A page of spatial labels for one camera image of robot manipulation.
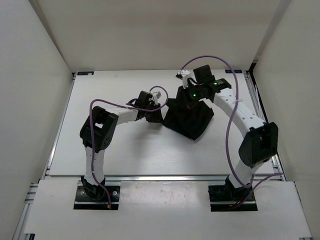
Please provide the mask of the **black pleated skirt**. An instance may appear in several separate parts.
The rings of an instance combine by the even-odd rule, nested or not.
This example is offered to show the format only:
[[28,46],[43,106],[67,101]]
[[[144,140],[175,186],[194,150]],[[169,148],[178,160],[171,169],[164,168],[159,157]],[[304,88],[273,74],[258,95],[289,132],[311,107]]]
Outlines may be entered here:
[[204,133],[214,116],[212,108],[203,100],[186,101],[184,88],[180,86],[176,97],[167,101],[168,110],[162,124],[195,141]]

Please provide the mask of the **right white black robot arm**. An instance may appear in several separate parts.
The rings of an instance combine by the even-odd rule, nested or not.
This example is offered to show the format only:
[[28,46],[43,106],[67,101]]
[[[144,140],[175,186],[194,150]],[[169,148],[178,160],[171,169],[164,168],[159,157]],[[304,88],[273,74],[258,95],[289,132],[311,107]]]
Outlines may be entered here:
[[216,196],[229,201],[248,196],[256,171],[278,151],[278,126],[255,115],[239,100],[238,85],[232,86],[224,78],[216,79],[209,65],[194,69],[193,78],[189,71],[180,70],[179,73],[189,100],[209,99],[229,117],[225,137],[229,138],[232,124],[243,137],[238,150],[239,161],[236,166],[228,163],[231,173]]

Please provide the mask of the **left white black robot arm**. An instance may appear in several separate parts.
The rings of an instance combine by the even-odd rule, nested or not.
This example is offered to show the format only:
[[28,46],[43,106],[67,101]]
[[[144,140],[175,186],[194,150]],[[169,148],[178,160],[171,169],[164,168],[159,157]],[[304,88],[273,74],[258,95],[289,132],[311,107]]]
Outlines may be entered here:
[[161,123],[160,97],[159,91],[141,91],[138,98],[130,100],[126,106],[116,106],[111,110],[90,104],[89,116],[79,136],[86,154],[85,175],[81,177],[81,183],[93,201],[108,200],[111,203],[111,194],[105,187],[103,166],[105,151],[111,144],[116,126],[141,119]]

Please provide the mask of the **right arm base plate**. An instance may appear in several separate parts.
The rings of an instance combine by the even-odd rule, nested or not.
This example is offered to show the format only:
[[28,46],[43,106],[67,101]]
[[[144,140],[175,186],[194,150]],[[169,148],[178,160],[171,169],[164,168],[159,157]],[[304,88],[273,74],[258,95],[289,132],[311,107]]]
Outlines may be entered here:
[[208,194],[211,212],[258,211],[252,187],[234,188],[232,185],[209,185]]

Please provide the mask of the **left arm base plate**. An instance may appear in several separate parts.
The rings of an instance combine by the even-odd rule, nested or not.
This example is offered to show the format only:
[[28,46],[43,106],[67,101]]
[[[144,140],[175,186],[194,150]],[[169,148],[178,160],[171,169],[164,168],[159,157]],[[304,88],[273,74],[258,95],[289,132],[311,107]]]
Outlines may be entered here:
[[110,195],[111,205],[109,205],[109,199],[104,190],[94,195],[85,188],[81,183],[77,185],[73,209],[74,210],[103,210],[116,211],[119,209],[120,202],[120,185],[106,185],[105,188],[108,190]]

